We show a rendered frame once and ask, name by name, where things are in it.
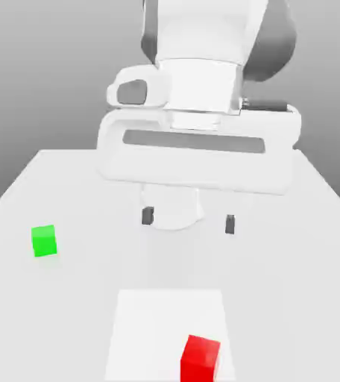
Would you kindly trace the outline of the small green cube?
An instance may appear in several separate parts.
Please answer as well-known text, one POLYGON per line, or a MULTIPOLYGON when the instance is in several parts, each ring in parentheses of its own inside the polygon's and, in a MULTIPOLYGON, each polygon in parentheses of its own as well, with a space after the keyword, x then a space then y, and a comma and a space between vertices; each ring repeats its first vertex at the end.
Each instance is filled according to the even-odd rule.
POLYGON ((31 240, 35 257, 57 254, 57 241, 53 225, 33 227, 31 240))

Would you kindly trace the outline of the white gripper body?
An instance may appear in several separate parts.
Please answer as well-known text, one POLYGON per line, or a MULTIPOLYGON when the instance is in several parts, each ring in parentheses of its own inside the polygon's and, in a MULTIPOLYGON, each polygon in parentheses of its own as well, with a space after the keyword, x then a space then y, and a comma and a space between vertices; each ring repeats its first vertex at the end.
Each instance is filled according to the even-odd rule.
POLYGON ((97 155, 108 180, 282 195, 292 182, 301 115, 120 109, 101 121, 97 155))

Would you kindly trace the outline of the small red cube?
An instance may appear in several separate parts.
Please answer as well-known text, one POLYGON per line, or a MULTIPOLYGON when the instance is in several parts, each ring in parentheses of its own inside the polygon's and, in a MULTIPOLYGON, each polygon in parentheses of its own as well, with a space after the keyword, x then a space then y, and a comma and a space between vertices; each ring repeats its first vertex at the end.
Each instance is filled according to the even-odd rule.
POLYGON ((214 382, 221 343, 189 335, 180 359, 180 382, 214 382))

